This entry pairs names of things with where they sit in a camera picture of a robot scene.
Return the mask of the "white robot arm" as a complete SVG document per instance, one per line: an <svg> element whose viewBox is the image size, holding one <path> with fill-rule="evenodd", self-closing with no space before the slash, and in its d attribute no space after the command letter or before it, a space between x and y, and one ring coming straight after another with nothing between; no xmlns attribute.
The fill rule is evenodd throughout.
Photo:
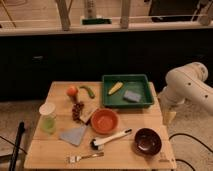
<svg viewBox="0 0 213 171"><path fill-rule="evenodd" d="M205 84L207 78L208 69L200 62L174 68L166 74L166 86L158 95L164 125L172 122L176 116L174 108L186 99L213 115L213 87Z"/></svg>

